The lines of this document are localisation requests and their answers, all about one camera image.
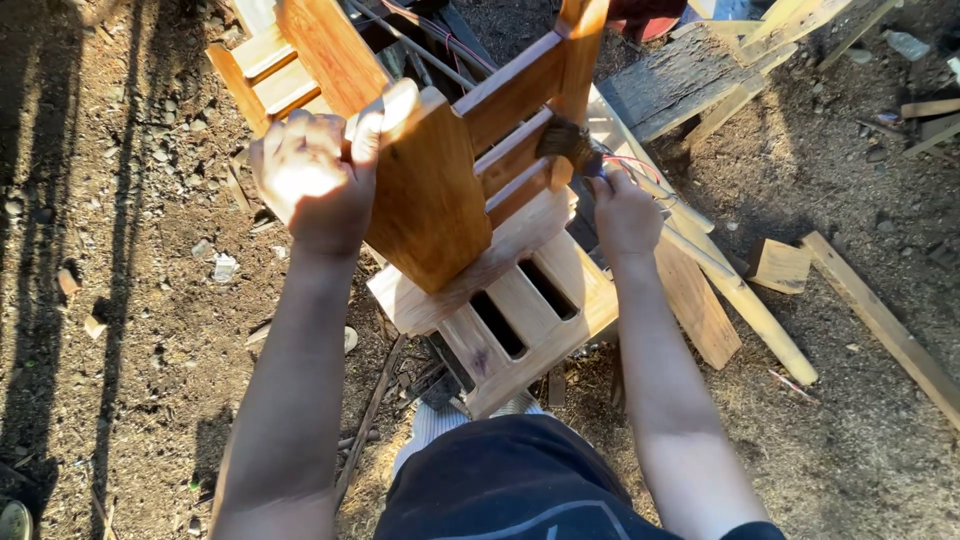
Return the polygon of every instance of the chair backrest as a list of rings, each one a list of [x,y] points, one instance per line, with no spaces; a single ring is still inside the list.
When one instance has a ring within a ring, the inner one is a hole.
[[[284,0],[275,26],[207,54],[257,136],[295,108],[350,118],[382,97],[392,121],[366,240],[433,293],[510,215],[569,182],[569,162],[535,149],[554,114],[583,121],[608,2],[564,0],[553,31],[452,106],[436,88],[393,85],[336,0]]]

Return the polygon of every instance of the left hand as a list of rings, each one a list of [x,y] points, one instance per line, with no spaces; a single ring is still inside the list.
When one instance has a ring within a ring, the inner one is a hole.
[[[366,114],[345,144],[344,118],[297,109],[251,143],[257,189],[295,249],[356,256],[370,225],[382,121],[382,114]]]

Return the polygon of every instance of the hand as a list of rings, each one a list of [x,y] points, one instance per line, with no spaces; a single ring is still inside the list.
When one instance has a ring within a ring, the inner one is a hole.
[[[370,225],[382,121],[382,114],[364,115],[345,144],[342,117],[297,109],[251,143],[257,189],[295,249],[356,256]]]
[[[631,182],[626,171],[616,170],[602,178],[591,178],[596,197],[594,219],[600,246],[611,266],[624,258],[653,259],[660,242],[663,218],[653,197]]]

